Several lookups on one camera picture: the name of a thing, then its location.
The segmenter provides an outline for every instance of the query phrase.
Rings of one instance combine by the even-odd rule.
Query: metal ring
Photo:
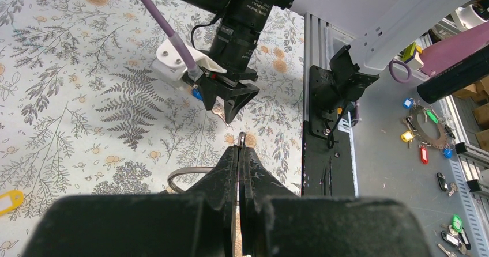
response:
[[[238,136],[238,146],[244,148],[246,146],[246,133],[240,132]]]
[[[187,175],[189,173],[208,173],[210,172],[214,167],[186,167],[186,168],[181,168],[181,169],[176,169],[173,172],[171,172],[170,175],[168,175],[168,185],[172,190],[174,190],[177,194],[182,194],[185,191],[182,190],[180,187],[178,187],[175,183],[175,177],[180,176],[180,175]]]
[[[412,117],[412,124],[414,128],[417,130],[416,134],[420,137],[420,140],[427,145],[433,146],[437,149],[443,149],[445,145],[448,143],[448,137],[445,133],[445,129],[443,128],[442,123],[437,123],[435,126],[438,129],[440,137],[438,139],[430,137],[421,127],[421,124],[417,118],[418,114],[422,114],[424,112],[424,107],[421,105],[416,105],[409,110],[409,115]]]

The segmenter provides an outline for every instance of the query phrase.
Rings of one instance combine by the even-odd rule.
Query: black cylinder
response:
[[[427,103],[434,103],[489,75],[489,45],[417,87]]]
[[[227,70],[245,71],[271,9],[259,0],[231,0],[208,56]]]

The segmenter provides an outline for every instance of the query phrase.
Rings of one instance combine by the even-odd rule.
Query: pink object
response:
[[[420,55],[424,74],[433,77],[489,43],[489,22],[427,47]]]

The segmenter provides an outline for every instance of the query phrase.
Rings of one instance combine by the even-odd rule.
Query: yellow key tag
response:
[[[13,190],[0,195],[0,216],[19,207],[24,201],[24,193]]]
[[[406,131],[401,135],[401,140],[408,143],[414,139],[414,134],[411,131]]]

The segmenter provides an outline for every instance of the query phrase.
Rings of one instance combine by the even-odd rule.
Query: cardboard box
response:
[[[453,95],[461,99],[468,99],[470,97],[477,96],[477,87],[475,84],[470,84],[469,86],[456,91],[453,93]]]
[[[477,107],[474,110],[474,117],[479,126],[482,126],[484,129],[489,129],[489,103]]]
[[[477,93],[485,97],[489,96],[489,77],[484,77],[483,79],[475,82]]]
[[[489,151],[489,129],[476,133],[477,141],[481,149]]]
[[[476,102],[479,103],[481,101],[487,100],[489,97],[485,95],[486,93],[483,92],[481,94],[477,94],[477,96],[472,96],[471,98]]]

